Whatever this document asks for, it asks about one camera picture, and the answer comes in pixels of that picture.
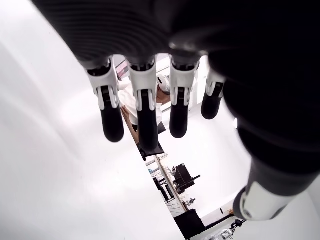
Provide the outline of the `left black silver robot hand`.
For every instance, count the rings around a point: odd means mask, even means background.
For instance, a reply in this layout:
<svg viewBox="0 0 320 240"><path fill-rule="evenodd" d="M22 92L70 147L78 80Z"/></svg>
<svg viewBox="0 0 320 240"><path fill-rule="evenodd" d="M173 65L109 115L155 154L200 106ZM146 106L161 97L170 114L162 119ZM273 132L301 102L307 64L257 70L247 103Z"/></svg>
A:
<svg viewBox="0 0 320 240"><path fill-rule="evenodd" d="M182 138L202 56L209 73L201 106L224 100L251 154L234 214L277 217L320 174L320 3L317 0L36 0L86 70L105 137L124 135L114 55L128 63L140 144L158 143L156 55L170 56L169 129Z"/></svg>

